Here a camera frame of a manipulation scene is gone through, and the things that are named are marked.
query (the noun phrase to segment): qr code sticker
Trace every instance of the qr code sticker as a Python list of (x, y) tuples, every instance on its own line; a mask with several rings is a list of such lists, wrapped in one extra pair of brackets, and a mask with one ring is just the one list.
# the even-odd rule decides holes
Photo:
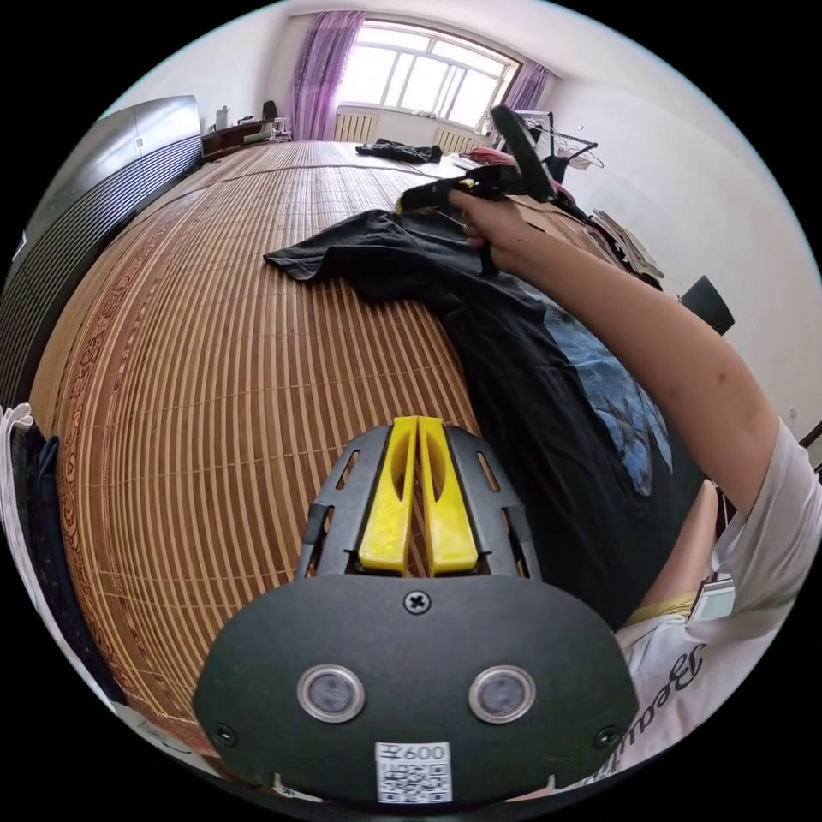
[(377, 745), (378, 800), (429, 805), (451, 801), (451, 763), (445, 742)]

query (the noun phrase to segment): hand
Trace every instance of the hand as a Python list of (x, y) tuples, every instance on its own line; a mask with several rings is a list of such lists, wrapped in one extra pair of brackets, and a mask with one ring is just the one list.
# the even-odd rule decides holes
[(491, 246), (491, 257), (500, 271), (522, 276), (539, 232), (522, 219), (516, 205), (504, 200), (484, 200), (452, 191), (449, 202), (465, 215), (465, 233), (473, 248)]

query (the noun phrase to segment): desk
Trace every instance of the desk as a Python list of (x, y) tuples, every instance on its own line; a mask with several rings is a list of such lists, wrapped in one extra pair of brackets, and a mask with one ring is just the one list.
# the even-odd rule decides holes
[(271, 120), (252, 120), (243, 122), (239, 126), (221, 128), (219, 131), (212, 131), (203, 135), (203, 159), (216, 160), (228, 154), (240, 151), (245, 143), (245, 138), (251, 134), (259, 134), (266, 123)]

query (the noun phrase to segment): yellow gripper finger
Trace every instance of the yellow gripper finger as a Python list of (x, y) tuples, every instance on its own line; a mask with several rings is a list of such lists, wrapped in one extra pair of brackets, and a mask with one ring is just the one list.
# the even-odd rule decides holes
[(416, 446), (417, 418), (398, 417), (385, 447), (383, 467), (360, 541), (360, 565), (364, 569), (406, 573)]
[(431, 576), (470, 571), (477, 547), (441, 420), (420, 417), (420, 464)]

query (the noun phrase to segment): purple curtain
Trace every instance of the purple curtain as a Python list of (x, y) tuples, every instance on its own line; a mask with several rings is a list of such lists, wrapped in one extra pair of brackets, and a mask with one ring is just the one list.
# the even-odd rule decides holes
[(365, 19), (364, 11), (328, 11), (314, 18), (285, 105), (294, 140), (334, 139), (337, 89)]
[(534, 111), (550, 76), (545, 66), (527, 60), (505, 93), (503, 103), (514, 111)]

